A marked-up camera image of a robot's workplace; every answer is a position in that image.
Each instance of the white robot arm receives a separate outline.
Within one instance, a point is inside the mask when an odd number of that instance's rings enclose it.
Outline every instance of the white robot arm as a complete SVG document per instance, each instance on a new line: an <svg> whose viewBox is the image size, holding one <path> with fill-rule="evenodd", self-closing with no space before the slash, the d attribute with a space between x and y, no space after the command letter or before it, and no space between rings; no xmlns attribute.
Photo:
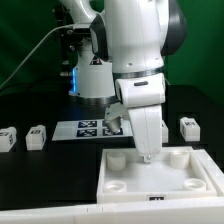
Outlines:
<svg viewBox="0 0 224 224"><path fill-rule="evenodd" d="M139 155L158 153L165 102L162 56L174 53L186 36L176 0L105 0L105 12L97 15L90 30L94 53L112 62L120 101L106 110L108 127L119 130L114 108L120 105L120 115L126 108Z"/></svg>

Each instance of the white tray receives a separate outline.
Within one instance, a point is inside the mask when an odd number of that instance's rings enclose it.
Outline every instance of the white tray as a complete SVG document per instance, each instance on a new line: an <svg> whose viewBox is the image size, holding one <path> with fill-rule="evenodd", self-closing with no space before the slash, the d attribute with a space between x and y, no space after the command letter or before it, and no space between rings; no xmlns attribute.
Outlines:
<svg viewBox="0 0 224 224"><path fill-rule="evenodd" d="M190 153L189 166L176 169L170 165L170 154L173 150L187 150ZM107 167L107 153L123 152L126 155L126 167L121 171L111 171ZM183 188L185 180L200 179L206 184L205 190L189 191ZM108 183L124 183L126 189L119 192L114 188L105 190ZM217 192L198 160L197 153L191 147L163 148L154 155L150 164L145 164L136 149L103 150L100 176L97 190L97 203L118 203L150 200L167 200L180 198L217 197Z"/></svg>

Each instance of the green wall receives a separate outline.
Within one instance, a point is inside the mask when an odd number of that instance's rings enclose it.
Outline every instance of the green wall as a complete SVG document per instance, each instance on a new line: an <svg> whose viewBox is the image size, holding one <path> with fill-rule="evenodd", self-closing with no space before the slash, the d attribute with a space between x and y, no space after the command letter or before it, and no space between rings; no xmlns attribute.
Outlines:
<svg viewBox="0 0 224 224"><path fill-rule="evenodd" d="M224 105L224 1L179 0L188 36L182 48L166 59L171 84L194 85ZM1 0L0 83L39 40L56 25L52 8L57 0ZM102 9L103 2L94 3ZM59 45L50 38L10 84L33 82L60 71Z"/></svg>

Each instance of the black tabletop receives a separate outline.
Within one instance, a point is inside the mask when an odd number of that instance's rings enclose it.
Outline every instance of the black tabletop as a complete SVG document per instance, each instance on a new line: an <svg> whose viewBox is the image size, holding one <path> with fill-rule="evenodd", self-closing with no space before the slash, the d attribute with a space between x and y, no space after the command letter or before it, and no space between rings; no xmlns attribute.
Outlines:
<svg viewBox="0 0 224 224"><path fill-rule="evenodd" d="M132 137L52 142L58 121L103 119L105 106L76 104L60 92L20 93L0 97L0 129L17 129L17 143L0 153L0 210L96 203L103 148L134 147ZM169 86L163 119L169 144L205 149L224 168L224 108L190 86ZM180 118L195 118L200 142L185 142ZM32 126L45 125L42 151L27 152L25 136Z"/></svg>

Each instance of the small white cube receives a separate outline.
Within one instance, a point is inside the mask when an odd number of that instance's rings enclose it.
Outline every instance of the small white cube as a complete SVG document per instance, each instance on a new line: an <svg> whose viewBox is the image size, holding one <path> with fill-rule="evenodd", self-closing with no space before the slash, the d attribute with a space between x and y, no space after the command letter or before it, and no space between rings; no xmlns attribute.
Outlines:
<svg viewBox="0 0 224 224"><path fill-rule="evenodd" d="M14 127L0 129L0 152L9 152L16 143L16 129Z"/></svg>
<svg viewBox="0 0 224 224"><path fill-rule="evenodd" d="M200 127L194 118L180 119L180 132L186 142L200 141Z"/></svg>
<svg viewBox="0 0 224 224"><path fill-rule="evenodd" d="M169 142L169 130L163 120L162 120L162 142L163 143Z"/></svg>
<svg viewBox="0 0 224 224"><path fill-rule="evenodd" d="M26 136L28 151L41 150L46 141L46 129L43 125L32 127Z"/></svg>

